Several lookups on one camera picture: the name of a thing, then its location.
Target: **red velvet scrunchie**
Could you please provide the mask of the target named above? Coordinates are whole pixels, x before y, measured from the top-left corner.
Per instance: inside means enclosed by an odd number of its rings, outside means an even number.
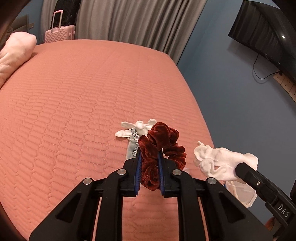
[[[168,159],[174,160],[178,169],[185,167],[185,148],[177,144],[179,132],[168,127],[162,122],[157,122],[147,137],[142,135],[139,138],[139,148],[142,153],[142,179],[144,187],[154,191],[159,189],[157,154],[163,149]]]

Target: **screw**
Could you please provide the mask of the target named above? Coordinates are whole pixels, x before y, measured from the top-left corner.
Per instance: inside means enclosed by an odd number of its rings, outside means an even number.
[[[124,174],[126,174],[126,170],[125,170],[125,169],[119,169],[119,170],[117,171],[117,174],[118,174],[118,175],[124,175]]]
[[[85,185],[89,185],[89,184],[91,184],[91,182],[92,182],[92,180],[90,178],[86,178],[83,180],[83,184],[85,184]]]
[[[175,176],[180,176],[180,175],[182,174],[182,172],[181,172],[181,170],[179,170],[179,169],[175,169],[175,170],[173,170],[173,174],[174,174]]]
[[[213,178],[213,177],[208,178],[207,181],[208,181],[208,183],[211,184],[211,185],[214,185],[214,184],[217,183],[217,180],[216,180],[215,178]]]

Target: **pink suitcase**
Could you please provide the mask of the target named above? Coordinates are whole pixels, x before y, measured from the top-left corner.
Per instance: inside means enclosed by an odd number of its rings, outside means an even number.
[[[54,28],[54,16],[58,12],[61,13],[61,16],[59,18],[59,26]],[[62,15],[63,15],[63,10],[58,10],[58,11],[54,12],[54,15],[52,17],[52,28],[45,32],[45,37],[44,37],[45,43],[74,39],[75,26],[74,25],[61,26]]]

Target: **black television screen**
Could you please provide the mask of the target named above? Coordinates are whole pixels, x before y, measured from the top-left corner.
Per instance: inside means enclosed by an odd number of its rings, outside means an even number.
[[[244,0],[228,36],[267,58],[296,82],[296,31],[280,9]]]

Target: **triangular cutout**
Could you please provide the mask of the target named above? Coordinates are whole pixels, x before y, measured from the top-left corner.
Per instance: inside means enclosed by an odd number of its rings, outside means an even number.
[[[245,215],[223,193],[219,193],[219,197],[229,223],[235,223],[245,218]]]
[[[77,193],[74,198],[72,198],[71,201],[62,209],[62,211],[60,211],[60,213],[57,215],[57,219],[71,223],[80,198],[81,193]]]

